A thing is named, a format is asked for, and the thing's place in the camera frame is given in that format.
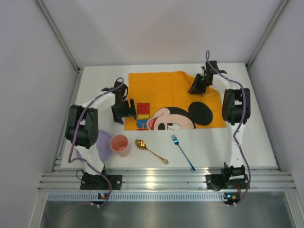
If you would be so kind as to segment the orange Mickey Mouse cloth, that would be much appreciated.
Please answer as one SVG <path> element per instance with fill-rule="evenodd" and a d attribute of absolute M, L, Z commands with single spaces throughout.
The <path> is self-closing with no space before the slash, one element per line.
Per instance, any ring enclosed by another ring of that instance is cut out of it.
<path fill-rule="evenodd" d="M 208 87 L 201 95 L 188 90 L 194 77 L 182 71 L 130 73 L 128 98 L 137 118 L 125 120 L 126 131 L 225 128 L 220 93 Z"/>

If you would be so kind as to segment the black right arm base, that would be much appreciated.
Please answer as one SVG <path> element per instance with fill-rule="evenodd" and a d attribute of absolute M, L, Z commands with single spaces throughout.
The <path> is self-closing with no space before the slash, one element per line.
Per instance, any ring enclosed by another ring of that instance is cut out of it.
<path fill-rule="evenodd" d="M 208 190 L 245 190 L 248 187 L 249 179 L 245 173 L 244 165 L 233 166 L 224 163 L 220 174 L 206 175 L 206 184 Z"/>

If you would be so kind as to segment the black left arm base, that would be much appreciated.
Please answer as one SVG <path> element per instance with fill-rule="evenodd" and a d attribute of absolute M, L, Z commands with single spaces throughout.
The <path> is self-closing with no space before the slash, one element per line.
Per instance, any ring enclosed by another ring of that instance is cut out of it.
<path fill-rule="evenodd" d="M 105 178 L 100 175 L 92 175 L 84 170 L 81 170 L 82 177 L 78 177 L 78 172 L 76 177 L 81 180 L 80 189 L 81 190 L 109 190 L 110 185 Z M 120 190 L 122 186 L 122 175 L 112 175 L 106 174 L 106 171 L 103 170 L 103 175 L 109 180 L 112 186 L 112 190 Z"/>

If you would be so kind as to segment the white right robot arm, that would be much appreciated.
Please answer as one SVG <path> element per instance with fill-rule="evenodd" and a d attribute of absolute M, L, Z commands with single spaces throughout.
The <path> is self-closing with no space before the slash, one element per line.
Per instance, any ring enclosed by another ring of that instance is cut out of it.
<path fill-rule="evenodd" d="M 245 159 L 242 142 L 245 124 L 251 115 L 250 89 L 235 80 L 229 79 L 225 70 L 220 70 L 217 61 L 206 61 L 202 66 L 202 73 L 195 76 L 188 93 L 191 95 L 205 95 L 207 88 L 214 82 L 223 87 L 222 117 L 228 123 L 231 131 L 231 143 L 222 171 L 229 179 L 241 179 L 245 176 Z"/>

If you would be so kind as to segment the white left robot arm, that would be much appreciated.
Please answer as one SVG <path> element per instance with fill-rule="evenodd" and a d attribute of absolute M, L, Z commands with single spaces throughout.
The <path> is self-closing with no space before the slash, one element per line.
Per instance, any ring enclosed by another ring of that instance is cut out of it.
<path fill-rule="evenodd" d="M 99 114 L 111 109 L 113 121 L 123 124 L 123 118 L 137 120 L 135 102 L 128 99 L 128 86 L 123 78 L 116 79 L 114 86 L 101 92 L 84 104 L 70 106 L 67 116 L 65 138 L 71 142 L 68 162 L 82 161 L 85 172 L 90 175 L 102 174 L 105 165 L 101 161 L 97 146 L 99 135 Z"/>

